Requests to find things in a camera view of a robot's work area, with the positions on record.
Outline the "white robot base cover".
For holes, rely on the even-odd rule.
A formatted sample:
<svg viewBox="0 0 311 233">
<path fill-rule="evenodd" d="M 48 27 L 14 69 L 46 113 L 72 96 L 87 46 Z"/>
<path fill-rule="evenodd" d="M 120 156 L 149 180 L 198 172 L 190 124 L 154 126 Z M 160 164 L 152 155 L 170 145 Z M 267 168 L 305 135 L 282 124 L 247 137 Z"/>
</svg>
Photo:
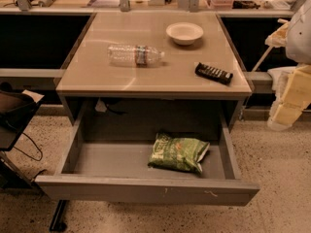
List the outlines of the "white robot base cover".
<svg viewBox="0 0 311 233">
<path fill-rule="evenodd" d="M 290 74 L 294 69 L 294 66 L 269 69 L 267 73 L 272 78 L 272 90 L 281 90 L 287 83 L 288 74 Z"/>
</svg>

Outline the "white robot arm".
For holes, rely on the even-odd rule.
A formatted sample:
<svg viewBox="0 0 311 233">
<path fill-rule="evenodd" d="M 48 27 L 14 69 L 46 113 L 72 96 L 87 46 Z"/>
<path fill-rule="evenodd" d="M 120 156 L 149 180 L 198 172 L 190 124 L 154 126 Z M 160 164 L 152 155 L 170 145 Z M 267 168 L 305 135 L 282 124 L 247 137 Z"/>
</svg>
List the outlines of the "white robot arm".
<svg viewBox="0 0 311 233">
<path fill-rule="evenodd" d="M 265 43 L 271 47 L 284 47 L 286 57 L 297 63 L 294 69 L 269 71 L 276 99 L 270 108 L 267 125 L 282 131 L 292 127 L 311 104 L 311 0 L 306 0 L 292 19 L 269 35 Z"/>
</svg>

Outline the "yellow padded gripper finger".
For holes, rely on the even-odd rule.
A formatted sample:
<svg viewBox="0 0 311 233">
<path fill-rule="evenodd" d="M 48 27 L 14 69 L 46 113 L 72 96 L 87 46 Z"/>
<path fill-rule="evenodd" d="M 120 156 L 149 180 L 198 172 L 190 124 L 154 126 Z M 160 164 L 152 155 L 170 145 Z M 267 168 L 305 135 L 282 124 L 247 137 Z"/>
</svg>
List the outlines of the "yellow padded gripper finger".
<svg viewBox="0 0 311 233">
<path fill-rule="evenodd" d="M 311 104 L 311 66 L 298 65 L 288 74 L 286 85 L 275 91 L 275 95 L 267 125 L 272 130 L 283 131 L 292 127 Z"/>
</svg>

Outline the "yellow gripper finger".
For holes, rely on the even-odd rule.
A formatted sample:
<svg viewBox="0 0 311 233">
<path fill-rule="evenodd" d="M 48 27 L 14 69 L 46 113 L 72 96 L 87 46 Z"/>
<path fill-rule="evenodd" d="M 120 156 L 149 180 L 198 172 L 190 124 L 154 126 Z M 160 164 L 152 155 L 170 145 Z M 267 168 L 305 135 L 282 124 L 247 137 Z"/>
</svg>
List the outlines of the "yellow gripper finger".
<svg viewBox="0 0 311 233">
<path fill-rule="evenodd" d="M 288 23 L 284 23 L 265 39 L 265 43 L 273 48 L 284 47 L 287 43 L 288 26 Z"/>
</svg>

